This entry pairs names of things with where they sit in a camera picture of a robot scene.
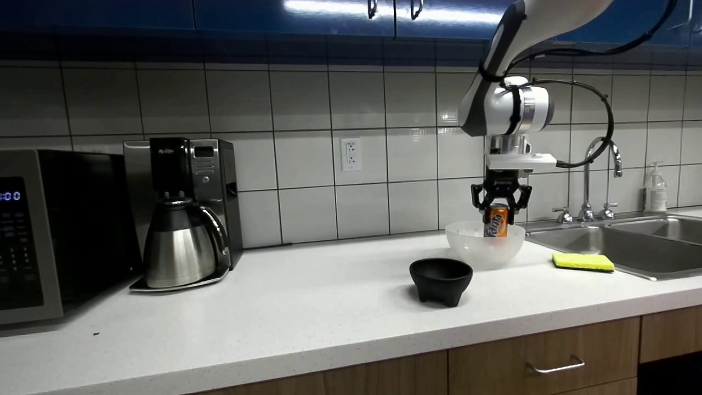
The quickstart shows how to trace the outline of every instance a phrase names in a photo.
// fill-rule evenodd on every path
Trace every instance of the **soap dispenser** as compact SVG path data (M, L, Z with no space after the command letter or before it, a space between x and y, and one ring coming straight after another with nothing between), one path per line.
M645 175L645 213L664 213L667 210L667 196L664 196L664 179L660 175L660 162L653 162Z

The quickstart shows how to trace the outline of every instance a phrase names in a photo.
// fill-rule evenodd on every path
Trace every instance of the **yellow sponge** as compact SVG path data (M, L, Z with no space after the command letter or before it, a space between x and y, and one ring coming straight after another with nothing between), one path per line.
M606 254L553 254L555 267L615 273L615 263Z

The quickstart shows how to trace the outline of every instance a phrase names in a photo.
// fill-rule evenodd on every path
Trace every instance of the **white tile backsplash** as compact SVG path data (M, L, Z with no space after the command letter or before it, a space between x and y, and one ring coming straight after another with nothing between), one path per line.
M668 206L702 204L698 71L563 62L518 72L593 84L610 96L626 177L606 171L610 154L593 164L595 210L606 203L640 208L645 164L653 160L664 162ZM382 62L10 62L0 63L0 147L118 154L142 136L232 140L246 248L439 231L481 217L470 185L483 183L483 139L462 133L457 116L471 76L465 66ZM588 143L606 133L606 109L585 90L547 88L555 118L530 133L530 147L581 160ZM344 169L341 140L357 143L359 167ZM529 185L529 220L553 217L569 203L570 213L578 210L581 169L535 171Z
M388 234L388 185L352 185L336 188L337 234Z
M280 190L282 244L336 239L333 188Z
M436 130L388 130L388 179L436 177Z
M332 131L280 131L277 133L279 187L333 185Z
M436 231L436 183L391 185L391 232Z

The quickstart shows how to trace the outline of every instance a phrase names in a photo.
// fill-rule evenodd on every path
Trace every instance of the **white bowl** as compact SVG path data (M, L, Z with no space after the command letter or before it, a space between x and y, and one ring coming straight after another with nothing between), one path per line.
M511 263L524 244L524 229L508 226L507 238L483 238L483 224L452 221L445 226L452 251L476 269L495 269Z

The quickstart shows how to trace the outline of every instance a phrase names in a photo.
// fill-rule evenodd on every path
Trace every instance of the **countertop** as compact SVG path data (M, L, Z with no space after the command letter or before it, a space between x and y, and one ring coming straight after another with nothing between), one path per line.
M458 307L420 306L408 266L443 234L246 253L223 284L118 288L54 325L0 332L0 393L193 393L699 306L702 277L555 269L524 244Z

